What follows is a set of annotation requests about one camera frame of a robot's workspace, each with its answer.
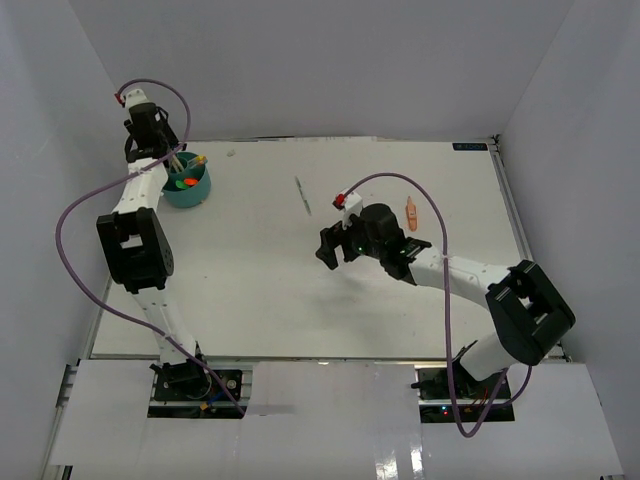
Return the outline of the orange clear highlighter pen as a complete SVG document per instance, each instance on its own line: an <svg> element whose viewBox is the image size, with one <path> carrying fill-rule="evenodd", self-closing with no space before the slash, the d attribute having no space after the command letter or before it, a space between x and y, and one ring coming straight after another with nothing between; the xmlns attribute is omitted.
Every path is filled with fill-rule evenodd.
<svg viewBox="0 0 640 480"><path fill-rule="evenodd" d="M183 166L178 157L174 156L171 161L172 169L174 172L179 173L183 171Z"/></svg>

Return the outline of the green clear pen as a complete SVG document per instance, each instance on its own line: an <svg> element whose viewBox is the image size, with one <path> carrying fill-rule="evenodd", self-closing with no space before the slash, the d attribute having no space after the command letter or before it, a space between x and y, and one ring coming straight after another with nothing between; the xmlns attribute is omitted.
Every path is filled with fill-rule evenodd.
<svg viewBox="0 0 640 480"><path fill-rule="evenodd" d="M298 176L294 176L294 180L295 180L295 184L296 184L296 187L298 189L299 195L301 197L301 201L302 201L302 203L304 205L305 211L306 211L308 216L312 216L311 207L310 207L309 201L308 201L308 199L306 197L306 194L305 194L305 192L303 190L302 183L301 183L299 177Z"/></svg>

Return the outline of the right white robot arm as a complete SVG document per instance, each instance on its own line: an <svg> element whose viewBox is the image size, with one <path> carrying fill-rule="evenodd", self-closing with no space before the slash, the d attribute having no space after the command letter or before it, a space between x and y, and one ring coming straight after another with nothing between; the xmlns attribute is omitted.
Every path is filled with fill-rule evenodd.
<svg viewBox="0 0 640 480"><path fill-rule="evenodd" d="M576 322L538 264L522 260L500 266L448 257L433 244L407 236L382 203L321 230L317 258L334 270L338 251L344 262L375 259L398 281L447 291L489 312L493 333L464 347L452 361L452 388L466 399L477 397L488 378L504 369L538 365Z"/></svg>

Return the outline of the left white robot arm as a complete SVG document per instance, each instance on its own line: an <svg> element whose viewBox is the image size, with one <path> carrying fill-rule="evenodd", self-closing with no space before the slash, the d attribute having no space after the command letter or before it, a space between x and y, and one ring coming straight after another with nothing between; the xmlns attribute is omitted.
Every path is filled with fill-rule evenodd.
<svg viewBox="0 0 640 480"><path fill-rule="evenodd" d="M125 100L128 172L120 200L96 227L112 280L123 286L154 330L160 365L184 365L198 343L169 295L174 257L157 217L168 172L162 157L178 145L166 111L145 96Z"/></svg>

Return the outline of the teal round organizer container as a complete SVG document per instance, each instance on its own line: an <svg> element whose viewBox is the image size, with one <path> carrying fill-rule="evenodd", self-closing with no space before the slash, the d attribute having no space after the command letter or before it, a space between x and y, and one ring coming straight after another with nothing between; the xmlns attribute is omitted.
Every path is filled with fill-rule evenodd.
<svg viewBox="0 0 640 480"><path fill-rule="evenodd" d="M211 191L211 178L207 169L207 164L197 168L190 168L189 162L197 155L191 152L180 152L177 157L182 163L183 171L176 173L171 168L168 180L163 187L164 199L173 207L187 209L201 204L207 199ZM188 186L186 190L179 190L175 187L175 182L184 182L186 178L194 178L198 181L196 185Z"/></svg>

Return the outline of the blue label sticker right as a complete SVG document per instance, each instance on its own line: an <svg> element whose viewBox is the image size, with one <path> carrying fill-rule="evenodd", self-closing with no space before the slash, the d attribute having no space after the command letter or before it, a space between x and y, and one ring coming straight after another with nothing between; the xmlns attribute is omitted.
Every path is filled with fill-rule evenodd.
<svg viewBox="0 0 640 480"><path fill-rule="evenodd" d="M453 142L452 147L454 151L487 151L488 146L486 143L480 142Z"/></svg>

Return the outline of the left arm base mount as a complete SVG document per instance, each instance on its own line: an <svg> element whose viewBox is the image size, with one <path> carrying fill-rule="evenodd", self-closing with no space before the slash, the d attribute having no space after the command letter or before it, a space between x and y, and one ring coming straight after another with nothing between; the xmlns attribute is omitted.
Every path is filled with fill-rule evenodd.
<svg viewBox="0 0 640 480"><path fill-rule="evenodd" d="M241 369L216 370L224 387L191 360L176 365L150 366L154 381L148 418L191 420L237 420L247 409Z"/></svg>

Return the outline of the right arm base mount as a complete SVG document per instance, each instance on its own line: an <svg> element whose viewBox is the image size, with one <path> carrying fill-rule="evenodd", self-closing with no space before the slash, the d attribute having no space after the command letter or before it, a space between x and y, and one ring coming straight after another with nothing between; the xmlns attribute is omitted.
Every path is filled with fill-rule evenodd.
<svg viewBox="0 0 640 480"><path fill-rule="evenodd" d="M500 389L485 422L515 421L513 406L505 406L512 397L509 382L507 379L498 382L499 378L500 374L495 373L483 381L476 382L473 379L465 379L457 373L454 374L455 394L463 423L475 423L479 420L497 385L500 385ZM418 396L422 424L453 424L455 422L445 363L417 364L411 388Z"/></svg>

